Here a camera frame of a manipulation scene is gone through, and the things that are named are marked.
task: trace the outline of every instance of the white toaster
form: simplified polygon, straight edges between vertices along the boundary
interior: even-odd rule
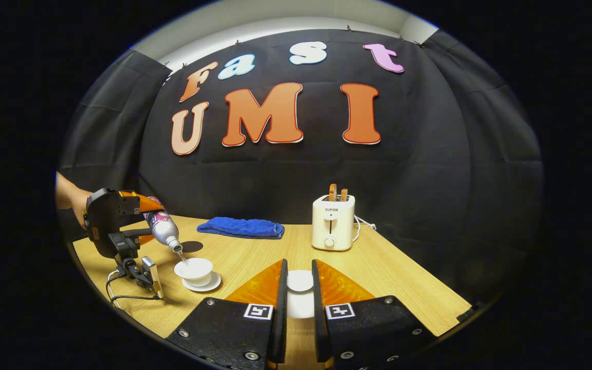
[[[345,251],[353,243],[355,197],[337,200],[322,196],[312,203],[312,246],[317,249]]]

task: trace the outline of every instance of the bottle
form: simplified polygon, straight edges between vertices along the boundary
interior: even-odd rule
[[[159,199],[155,197],[148,197],[153,201],[161,204]],[[177,225],[171,220],[171,216],[165,211],[152,211],[143,214],[145,221],[150,225],[152,234],[160,243],[169,246],[175,252],[181,252],[181,244],[179,243],[179,230]]]

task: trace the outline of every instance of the ceiling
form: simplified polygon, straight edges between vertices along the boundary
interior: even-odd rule
[[[344,19],[399,33],[411,14],[376,0],[220,0],[185,14],[133,46],[160,59],[184,45],[242,24],[297,16]]]

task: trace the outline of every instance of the blue towel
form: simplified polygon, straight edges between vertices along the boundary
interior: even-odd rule
[[[267,220],[237,220],[214,217],[197,228],[198,232],[248,239],[282,239],[285,227]]]

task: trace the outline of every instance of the wooden table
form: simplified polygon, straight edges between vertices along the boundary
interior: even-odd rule
[[[458,324],[458,316],[471,305],[432,276],[370,227],[362,227],[360,237],[347,251],[323,251],[312,246],[312,225],[284,225],[282,239],[243,239],[204,234],[196,227],[207,220],[172,216],[181,241],[199,241],[204,248],[186,253],[187,258],[207,258],[223,282],[210,292],[193,292],[181,284],[173,268],[179,257],[167,246],[153,240],[141,246],[137,263],[147,255],[157,263],[164,301],[119,299],[120,307],[141,325],[166,338],[205,297],[224,299],[240,285],[269,265],[286,258],[289,270],[311,270],[312,260],[334,267],[375,297],[394,295],[430,330],[440,336]],[[145,222],[122,230],[146,228]],[[105,283],[115,262],[104,258],[89,239],[74,243],[75,251],[88,276],[106,295]],[[134,281],[117,279],[111,283],[115,295],[147,295]],[[315,359],[315,322],[287,318],[287,350],[281,370],[324,368]]]

